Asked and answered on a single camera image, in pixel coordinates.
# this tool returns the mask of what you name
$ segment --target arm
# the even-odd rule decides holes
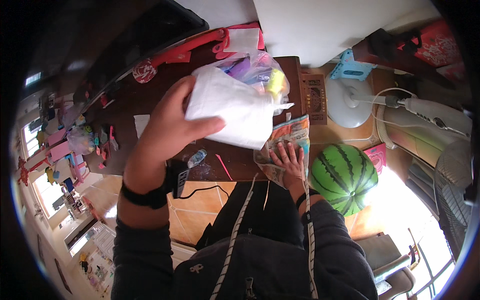
[[[220,118],[184,119],[182,104],[194,84],[193,76],[182,78],[152,112],[123,174],[123,183],[132,192],[146,194],[160,187],[165,179],[166,160],[191,141],[225,126]],[[159,209],[138,206],[121,194],[116,232],[112,299],[151,299],[168,295],[173,275],[168,206]]]
[[[303,187],[303,149],[299,150],[299,159],[297,160],[295,150],[291,143],[288,143],[289,155],[283,145],[279,143],[278,150],[281,160],[270,150],[270,157],[277,166],[285,168],[284,186],[288,188],[293,201],[305,193]],[[299,216],[304,221],[304,239],[303,246],[308,249],[308,232],[306,226],[306,201],[303,201],[299,207]],[[345,226],[345,219],[335,210],[321,195],[310,196],[310,215],[313,221],[313,230],[315,234],[315,261],[321,263],[321,270],[315,268],[315,282],[329,287],[332,290],[330,295],[337,295],[344,298],[342,294],[341,282],[360,292],[369,299],[377,298],[377,291],[373,283],[373,273],[365,259],[363,249],[352,241]],[[333,277],[334,282],[320,282],[320,272],[327,272]]]

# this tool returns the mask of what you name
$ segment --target zipper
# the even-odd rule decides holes
[[[255,300],[257,297],[255,297],[255,294],[253,293],[253,277],[247,277],[245,278],[245,284],[247,285],[247,297],[245,298],[246,300]]]

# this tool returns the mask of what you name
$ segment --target dark wooden table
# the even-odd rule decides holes
[[[122,79],[122,87],[115,94],[115,102],[106,109],[103,109],[99,102],[92,105],[85,115],[87,123],[92,126],[94,132],[100,132],[100,126],[103,124],[113,125],[115,139],[120,149],[116,152],[111,151],[111,157],[107,159],[104,169],[98,167],[102,158],[96,153],[84,156],[90,171],[101,174],[123,174],[127,158],[138,140],[133,116],[150,114],[168,88],[178,79],[191,74],[198,67],[216,61],[214,53],[211,52],[214,45],[215,42],[194,49],[189,63],[160,65],[157,75],[146,84],[136,82],[129,74]],[[285,121],[286,112],[290,112],[292,118],[297,118],[305,113],[305,109],[301,101],[304,91],[300,88],[299,58],[290,56],[275,59],[290,83],[289,101],[295,103],[292,108],[284,110],[281,115],[273,118],[274,125],[277,125]],[[253,162],[251,149],[201,139],[195,144],[187,145],[175,158],[187,161],[200,149],[205,149],[208,155],[199,166],[190,171],[189,180],[230,181],[215,154],[222,157],[234,181],[252,180],[257,172],[259,172],[258,180],[266,180],[266,176]]]

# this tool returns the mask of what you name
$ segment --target newspaper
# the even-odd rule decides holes
[[[269,149],[273,149],[275,154],[280,157],[277,144],[282,142],[285,144],[291,142],[295,148],[298,157],[298,150],[303,148],[305,153],[303,165],[308,168],[308,154],[310,150],[310,139],[308,137],[310,131],[310,122],[308,115],[278,124],[273,128],[272,135],[265,142],[261,150],[253,151],[253,161],[265,173],[267,178],[279,186],[283,185],[283,174],[285,168],[276,166],[268,153]]]

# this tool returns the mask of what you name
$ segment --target black strap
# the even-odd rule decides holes
[[[165,183],[159,188],[149,191],[145,195],[140,195],[132,192],[122,181],[120,192],[128,201],[135,205],[149,206],[153,209],[159,209],[167,204],[167,194],[171,192],[165,191],[164,185]]]
[[[313,195],[320,195],[319,192],[317,192],[316,190],[313,190],[313,189],[308,189],[309,190],[309,195],[310,196],[313,196]],[[302,196],[300,196],[297,200],[297,210],[300,209],[300,205],[303,203],[303,201],[305,201],[305,199],[307,199],[307,194],[306,193],[303,193]]]

